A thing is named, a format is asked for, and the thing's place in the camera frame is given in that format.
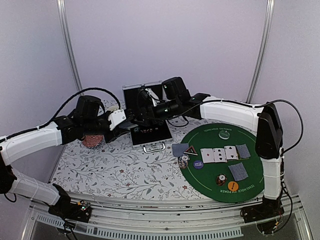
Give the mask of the blue playing card deck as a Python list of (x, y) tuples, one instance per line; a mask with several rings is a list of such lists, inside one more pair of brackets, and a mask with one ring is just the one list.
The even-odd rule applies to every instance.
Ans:
[(126, 129), (126, 130), (130, 130), (134, 126), (135, 126), (135, 124), (131, 123), (130, 121), (123, 121), (122, 123), (119, 124), (119, 127), (121, 129)]

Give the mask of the aluminium poker case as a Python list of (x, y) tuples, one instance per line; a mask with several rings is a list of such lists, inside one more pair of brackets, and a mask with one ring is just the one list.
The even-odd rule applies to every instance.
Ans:
[[(133, 109), (147, 116), (148, 107), (151, 107), (151, 105), (142, 107), (137, 106), (138, 89), (141, 87), (141, 85), (151, 86), (156, 94), (163, 99), (163, 91), (161, 91), (161, 88), (157, 86), (158, 84), (161, 84), (161, 82), (156, 81), (123, 86), (122, 92), (124, 97), (125, 113), (126, 109)], [(132, 147), (134, 149), (143, 149), (143, 151), (147, 154), (163, 151), (169, 144), (173, 142), (173, 136), (167, 123), (165, 121), (159, 120), (152, 121), (153, 125), (151, 126), (139, 126), (135, 124), (135, 126), (130, 129)], [(140, 130), (147, 128), (158, 128), (158, 130), (151, 133), (142, 133), (140, 131), (134, 132), (133, 129), (135, 127), (139, 127)]]

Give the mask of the triangular all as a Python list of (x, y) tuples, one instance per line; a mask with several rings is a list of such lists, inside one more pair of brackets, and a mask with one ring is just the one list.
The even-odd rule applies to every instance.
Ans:
[(186, 155), (192, 155), (192, 156), (198, 155), (198, 153), (196, 152), (195, 148), (192, 145), (188, 149), (186, 149), (183, 153)]

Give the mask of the purple small blind button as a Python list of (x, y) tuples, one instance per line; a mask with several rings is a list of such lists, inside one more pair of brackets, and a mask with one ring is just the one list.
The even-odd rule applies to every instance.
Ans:
[(195, 160), (193, 162), (193, 167), (197, 170), (202, 169), (204, 167), (204, 163), (201, 160)]

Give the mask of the clear dealer button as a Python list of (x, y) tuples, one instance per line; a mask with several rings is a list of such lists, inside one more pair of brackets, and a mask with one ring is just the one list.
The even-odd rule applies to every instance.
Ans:
[(221, 130), (218, 136), (223, 140), (228, 140), (230, 138), (230, 133), (227, 130)]

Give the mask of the three of spades card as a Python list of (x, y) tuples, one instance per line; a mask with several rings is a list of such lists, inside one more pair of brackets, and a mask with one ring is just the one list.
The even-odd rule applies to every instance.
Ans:
[(224, 148), (214, 148), (213, 156), (215, 163), (227, 163), (226, 153)]

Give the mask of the orange poker chip stack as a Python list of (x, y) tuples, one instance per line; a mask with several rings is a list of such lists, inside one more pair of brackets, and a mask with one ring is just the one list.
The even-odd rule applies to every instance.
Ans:
[(216, 184), (218, 186), (223, 186), (226, 182), (226, 176), (224, 174), (220, 174), (216, 178)]

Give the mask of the dealt blue playing card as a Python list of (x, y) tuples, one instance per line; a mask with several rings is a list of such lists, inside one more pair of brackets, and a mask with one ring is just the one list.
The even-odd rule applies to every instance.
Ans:
[(249, 177), (244, 166), (230, 166), (230, 171), (235, 181), (242, 181)]

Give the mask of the orange big blind button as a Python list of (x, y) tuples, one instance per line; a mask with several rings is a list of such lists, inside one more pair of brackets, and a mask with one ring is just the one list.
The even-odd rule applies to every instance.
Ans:
[(236, 192), (239, 189), (239, 184), (236, 181), (230, 181), (227, 187), (231, 192)]

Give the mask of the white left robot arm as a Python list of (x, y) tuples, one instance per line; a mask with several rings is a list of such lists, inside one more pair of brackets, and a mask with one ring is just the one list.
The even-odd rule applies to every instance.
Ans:
[(16, 194), (43, 201), (63, 216), (74, 213), (74, 205), (62, 187), (46, 181), (57, 162), (57, 151), (63, 145), (86, 136), (100, 135), (106, 142), (113, 141), (123, 130), (119, 127), (126, 116), (120, 111), (103, 114), (87, 120), (69, 116), (55, 118), (46, 126), (0, 140), (0, 192)]

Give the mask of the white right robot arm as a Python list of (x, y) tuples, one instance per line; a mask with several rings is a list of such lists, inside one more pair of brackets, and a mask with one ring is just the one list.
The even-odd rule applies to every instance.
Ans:
[(215, 98), (205, 93), (152, 96), (135, 90), (124, 96), (138, 125), (151, 126), (176, 117), (207, 120), (182, 142), (197, 155), (182, 169), (187, 182), (213, 200), (237, 203), (263, 193), (262, 218), (278, 210), (284, 178), (283, 128), (274, 101), (263, 105)]

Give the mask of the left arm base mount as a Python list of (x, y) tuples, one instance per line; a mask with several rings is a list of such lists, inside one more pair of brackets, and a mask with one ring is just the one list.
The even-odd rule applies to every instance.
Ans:
[(69, 196), (61, 196), (55, 205), (49, 206), (48, 213), (58, 216), (63, 220), (88, 223), (91, 217), (92, 208), (89, 201), (80, 200), (76, 203), (72, 203)]

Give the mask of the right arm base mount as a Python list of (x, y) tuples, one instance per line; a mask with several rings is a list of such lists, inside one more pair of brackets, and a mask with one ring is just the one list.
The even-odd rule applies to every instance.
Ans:
[(276, 200), (272, 200), (263, 196), (262, 203), (243, 207), (240, 210), (240, 216), (245, 223), (274, 218), (273, 220), (257, 224), (257, 229), (262, 234), (270, 235), (276, 231), (284, 212), (280, 197)]

